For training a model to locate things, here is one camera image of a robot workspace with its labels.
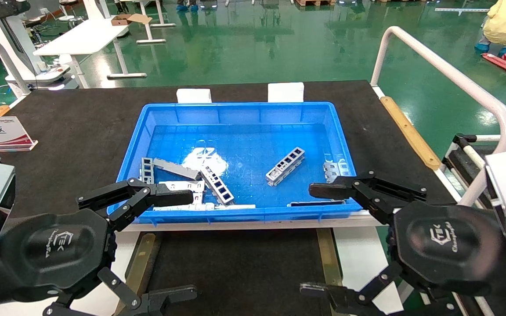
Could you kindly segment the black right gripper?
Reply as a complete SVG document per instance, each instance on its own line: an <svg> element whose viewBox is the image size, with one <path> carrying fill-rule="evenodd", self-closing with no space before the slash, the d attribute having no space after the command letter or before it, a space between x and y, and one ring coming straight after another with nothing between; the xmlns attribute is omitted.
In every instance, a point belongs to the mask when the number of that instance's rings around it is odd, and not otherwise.
<svg viewBox="0 0 506 316"><path fill-rule="evenodd" d="M391 224L396 258L360 291L331 284L303 283L304 295L325 298L331 308L350 316L386 316L373 302L395 278L465 296L506 298L506 237L492 212L462 205L432 206L427 188L388 174L368 171L311 183L309 194L333 200L354 199L381 224ZM407 206L396 213L385 196ZM456 316L448 299L433 300L390 316Z"/></svg>

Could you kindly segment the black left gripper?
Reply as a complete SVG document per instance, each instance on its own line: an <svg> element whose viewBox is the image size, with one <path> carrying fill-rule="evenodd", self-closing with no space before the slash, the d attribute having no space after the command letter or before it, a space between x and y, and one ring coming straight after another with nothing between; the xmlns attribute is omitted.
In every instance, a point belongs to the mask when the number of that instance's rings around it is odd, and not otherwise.
<svg viewBox="0 0 506 316"><path fill-rule="evenodd" d="M163 316L169 304L197 298L193 285L137 296L108 268L116 250L113 230L124 230L151 207L188 205L193 199L191 190L130 178L78 197L78 212L8 219L0 232L0 304L61 294L82 298L101 281L124 304L119 316ZM116 204L108 222L96 213ZM70 308L72 296L59 296L42 315L88 316Z"/></svg>

